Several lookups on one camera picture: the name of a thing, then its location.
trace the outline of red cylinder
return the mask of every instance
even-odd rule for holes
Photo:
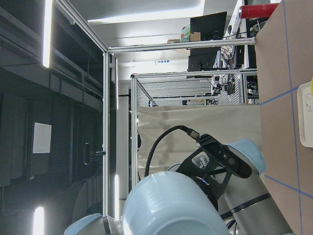
[[[270,17],[277,6],[278,3],[241,6],[239,8],[239,16],[240,19]]]

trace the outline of white plate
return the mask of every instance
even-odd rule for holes
[[[298,89],[299,133],[303,146],[313,148],[313,96],[311,82]]]

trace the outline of blue grid line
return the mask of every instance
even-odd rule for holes
[[[279,184],[281,184],[281,185],[283,185],[283,186],[286,186],[286,187],[292,189],[293,191],[296,191],[296,192],[298,192],[298,193],[300,193],[300,194],[302,194],[302,195],[304,195],[304,196],[307,196],[307,197],[313,199],[313,195],[310,195],[310,194],[307,193],[307,192],[301,191],[301,190],[299,190],[299,189],[297,189],[297,188],[295,188],[295,187],[293,187],[293,186],[291,186],[291,185],[288,185],[288,184],[286,184],[286,183],[284,183],[284,182],[281,182],[281,181],[279,181],[279,180],[276,180],[276,179],[274,179],[273,177],[270,177],[269,175],[265,175],[265,177],[266,177],[266,178],[269,178],[270,180],[275,181],[276,183],[279,183]]]
[[[283,9],[284,9],[284,21],[285,21],[285,31],[286,31],[286,45],[287,45],[287,58],[288,58],[288,70],[289,70],[289,80],[290,80],[290,89],[292,89],[292,77],[291,77],[291,63],[290,63],[290,49],[288,42],[288,26],[286,19],[286,1],[283,0]],[[291,106],[292,106],[292,119],[293,119],[293,134],[294,134],[294,143],[295,143],[295,157],[296,157],[296,167],[297,167],[297,179],[298,179],[298,190],[300,190],[300,173],[299,173],[299,156],[298,156],[298,140],[296,135],[296,125],[294,117],[294,104],[293,104],[293,93],[291,93]],[[300,210],[300,223],[301,223],[301,234],[303,234],[303,222],[302,222],[302,204],[301,196],[299,194],[299,210]]]
[[[279,94],[278,96],[275,96],[275,97],[273,97],[273,98],[271,98],[271,99],[268,99],[267,101],[262,102],[262,103],[260,104],[260,106],[265,105],[265,104],[267,104],[267,103],[270,103],[271,101],[276,100],[276,99],[278,99],[278,98],[280,98],[280,97],[282,97],[282,96],[284,96],[284,95],[287,95],[287,94],[289,94],[289,93],[292,93],[292,92],[298,90],[298,88],[299,88],[299,87],[295,87],[295,88],[293,88],[293,89],[291,89],[291,90],[289,90],[289,91],[286,91],[286,92],[284,92],[284,93],[282,93],[282,94]]]

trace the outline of black monitor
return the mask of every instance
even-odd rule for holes
[[[201,41],[221,39],[224,35],[227,12],[190,18],[191,32],[200,32]],[[188,71],[213,68],[219,47],[192,48],[188,60]]]

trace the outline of white cloth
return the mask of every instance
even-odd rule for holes
[[[208,133],[224,144],[250,139],[262,149],[259,105],[139,107],[138,112],[138,132],[141,137],[138,171],[141,177],[153,143],[163,132],[176,125]],[[181,163],[197,148],[192,138],[175,130],[156,147],[150,173],[167,170],[170,166]]]

